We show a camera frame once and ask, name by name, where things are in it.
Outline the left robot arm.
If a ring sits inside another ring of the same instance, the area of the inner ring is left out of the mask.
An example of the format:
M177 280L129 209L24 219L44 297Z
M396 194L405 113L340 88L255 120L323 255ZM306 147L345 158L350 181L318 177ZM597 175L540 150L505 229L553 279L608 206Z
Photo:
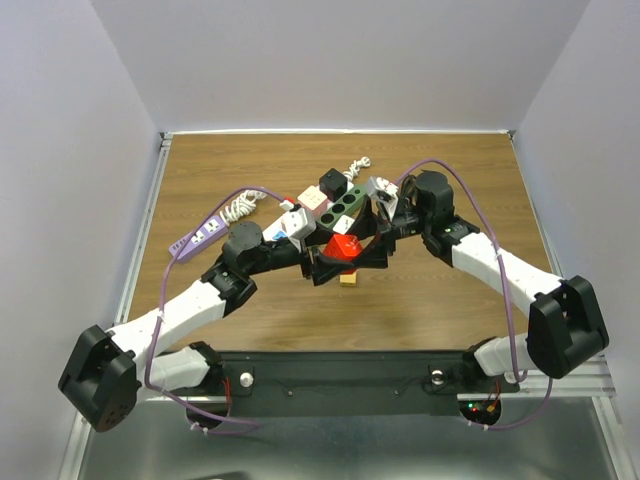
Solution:
M254 275L298 266L315 285L346 272L359 251L342 250L371 237L350 228L341 234L308 223L300 212L281 218L283 237L265 238L254 222L234 226L214 264L173 299L161 297L156 309L125 324L93 325L78 337L58 388L97 432L119 425L133 408L155 396L173 398L194 387L215 392L223 371L214 350L197 343L165 351L192 331L229 316L256 292Z

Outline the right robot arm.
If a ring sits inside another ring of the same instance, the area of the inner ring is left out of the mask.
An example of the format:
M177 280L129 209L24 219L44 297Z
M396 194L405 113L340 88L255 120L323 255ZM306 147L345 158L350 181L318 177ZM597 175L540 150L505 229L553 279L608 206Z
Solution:
M579 275L563 279L502 249L488 228L456 214L444 174L424 170L398 185L375 178L366 192L349 231L369 242L357 255L332 254L329 246L338 236L322 226L304 238L313 282L323 284L348 269L385 268L399 240L420 236L431 255L502 294L508 314L519 309L528 318L526 333L510 328L505 337L471 347L471 359L460 366L466 387L482 390L503 374L518 382L529 370L561 379L608 346L592 284Z

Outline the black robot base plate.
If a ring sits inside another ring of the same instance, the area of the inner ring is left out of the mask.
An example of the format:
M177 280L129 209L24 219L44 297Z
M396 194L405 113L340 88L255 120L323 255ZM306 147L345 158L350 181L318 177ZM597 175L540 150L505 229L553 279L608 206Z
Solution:
M519 388L488 377L464 350L221 353L211 380L184 396L223 396L234 417L456 416L459 397Z

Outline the purple power strip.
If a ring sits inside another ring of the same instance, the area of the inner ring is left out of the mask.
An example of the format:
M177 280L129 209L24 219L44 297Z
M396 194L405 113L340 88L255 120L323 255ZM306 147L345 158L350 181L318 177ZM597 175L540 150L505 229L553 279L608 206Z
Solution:
M219 215L211 216L192 236L185 235L172 244L168 251L177 257L178 263L185 263L224 237L228 225Z

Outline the red cube socket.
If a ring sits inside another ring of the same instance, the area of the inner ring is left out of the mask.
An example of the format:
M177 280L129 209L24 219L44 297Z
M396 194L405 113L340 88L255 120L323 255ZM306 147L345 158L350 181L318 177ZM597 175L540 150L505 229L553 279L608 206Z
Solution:
M355 257L357 257L363 250L361 248L349 248L346 246L338 246L335 243L326 245L323 254L327 257L331 257L337 260L351 262Z

